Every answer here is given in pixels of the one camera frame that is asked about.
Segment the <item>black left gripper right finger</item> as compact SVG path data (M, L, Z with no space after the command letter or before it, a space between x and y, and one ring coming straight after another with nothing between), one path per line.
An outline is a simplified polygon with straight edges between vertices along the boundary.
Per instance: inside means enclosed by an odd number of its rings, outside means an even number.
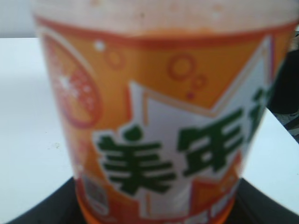
M297 224L299 216L241 179L230 212L231 224Z

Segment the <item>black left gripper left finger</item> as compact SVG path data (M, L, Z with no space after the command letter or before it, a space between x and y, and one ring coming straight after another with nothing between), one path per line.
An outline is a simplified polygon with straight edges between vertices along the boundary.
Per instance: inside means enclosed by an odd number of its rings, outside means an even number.
M85 224L70 178L46 199L18 215L9 224Z

